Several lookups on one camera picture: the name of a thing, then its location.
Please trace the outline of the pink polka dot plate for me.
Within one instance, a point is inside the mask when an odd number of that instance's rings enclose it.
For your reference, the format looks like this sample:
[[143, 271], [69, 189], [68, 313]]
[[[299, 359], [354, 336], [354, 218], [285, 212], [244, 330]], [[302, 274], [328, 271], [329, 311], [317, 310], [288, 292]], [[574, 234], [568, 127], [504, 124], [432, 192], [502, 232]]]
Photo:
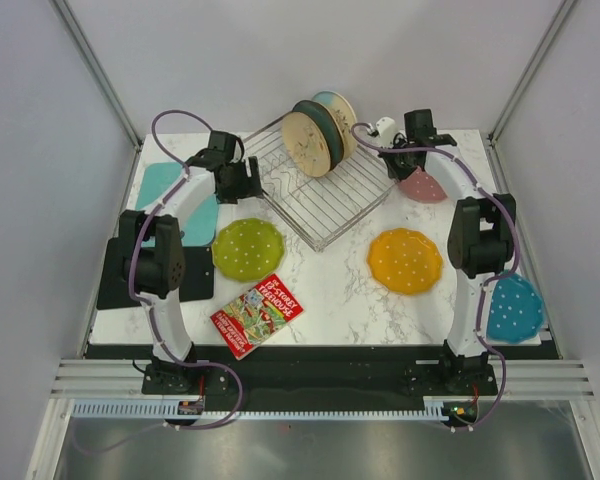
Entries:
[[407, 198], [424, 204], [440, 203], [447, 199], [440, 184], [421, 168], [417, 168], [408, 178], [401, 180], [398, 188]]

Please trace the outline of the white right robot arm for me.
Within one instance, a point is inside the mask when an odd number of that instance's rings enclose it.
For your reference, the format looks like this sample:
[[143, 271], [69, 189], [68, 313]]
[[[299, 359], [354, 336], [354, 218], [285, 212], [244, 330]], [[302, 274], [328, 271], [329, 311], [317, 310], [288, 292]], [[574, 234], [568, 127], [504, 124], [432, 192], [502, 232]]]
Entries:
[[462, 159], [456, 140], [434, 127], [428, 109], [405, 113], [403, 128], [389, 117], [379, 119], [374, 138], [391, 178], [405, 180], [420, 168], [455, 202], [447, 240], [457, 285], [454, 318], [445, 340], [450, 361], [438, 368], [437, 377], [445, 391], [461, 393], [474, 381], [471, 365], [485, 364], [493, 351], [486, 327], [496, 283], [518, 267], [516, 201], [482, 186]]

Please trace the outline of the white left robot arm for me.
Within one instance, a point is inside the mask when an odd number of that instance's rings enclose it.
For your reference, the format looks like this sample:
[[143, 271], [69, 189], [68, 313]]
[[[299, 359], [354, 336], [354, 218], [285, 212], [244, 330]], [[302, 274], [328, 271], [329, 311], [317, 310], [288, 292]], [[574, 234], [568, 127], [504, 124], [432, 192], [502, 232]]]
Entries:
[[183, 319], [179, 289], [186, 273], [181, 227], [205, 200], [236, 204], [260, 197], [257, 160], [245, 156], [242, 139], [213, 130], [198, 154], [180, 164], [179, 176], [156, 200], [140, 210], [125, 210], [114, 238], [115, 268], [131, 301], [147, 316], [153, 357], [170, 363], [165, 382], [188, 393], [199, 382], [194, 350]]

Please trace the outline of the green polka dot plate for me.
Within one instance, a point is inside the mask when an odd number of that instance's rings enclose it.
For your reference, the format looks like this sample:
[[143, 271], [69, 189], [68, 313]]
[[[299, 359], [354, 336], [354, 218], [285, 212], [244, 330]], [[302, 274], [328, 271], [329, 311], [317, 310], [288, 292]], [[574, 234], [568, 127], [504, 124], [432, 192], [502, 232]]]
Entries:
[[226, 278], [256, 282], [274, 273], [285, 255], [285, 238], [270, 222], [236, 220], [220, 230], [211, 245], [216, 269]]

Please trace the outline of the wire dish rack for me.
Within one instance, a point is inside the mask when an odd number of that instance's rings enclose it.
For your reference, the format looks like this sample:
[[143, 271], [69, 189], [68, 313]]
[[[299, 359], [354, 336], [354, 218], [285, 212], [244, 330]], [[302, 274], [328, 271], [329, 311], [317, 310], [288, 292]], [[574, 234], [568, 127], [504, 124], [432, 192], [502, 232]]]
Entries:
[[298, 170], [287, 153], [279, 119], [246, 135], [259, 162], [264, 199], [314, 251], [321, 252], [387, 197], [394, 181], [383, 161], [363, 147], [321, 178]]

